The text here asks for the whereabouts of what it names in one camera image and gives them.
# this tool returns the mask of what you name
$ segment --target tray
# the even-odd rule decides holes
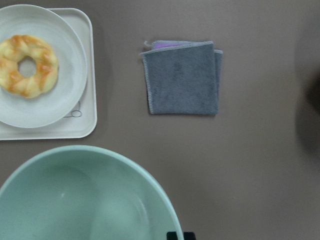
[[[49,8],[78,34],[88,63],[85,90],[77,105],[62,119],[37,128],[19,128],[0,122],[0,140],[74,139],[93,132],[97,125],[96,80],[93,28],[89,17],[76,8]]]

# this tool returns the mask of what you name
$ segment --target folded cloth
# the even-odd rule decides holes
[[[158,40],[141,55],[151,114],[218,113],[223,52],[212,41]]]

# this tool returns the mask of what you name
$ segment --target tabletop surface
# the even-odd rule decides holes
[[[308,97],[320,69],[318,0],[2,0],[0,8],[12,4],[88,15],[98,118],[80,139],[0,142],[0,185],[38,153],[93,145],[150,172],[199,240],[320,238],[320,99]],[[216,116],[149,114],[139,53],[155,40],[223,50]]]

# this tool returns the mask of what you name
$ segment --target towel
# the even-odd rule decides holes
[[[158,40],[141,55],[151,114],[218,113],[223,51],[212,41]]]

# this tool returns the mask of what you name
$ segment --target braided bread ring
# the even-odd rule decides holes
[[[36,64],[36,73],[27,78],[18,70],[26,56]],[[32,99],[50,91],[57,82],[58,66],[54,50],[36,36],[15,35],[0,43],[0,86],[12,94]]]

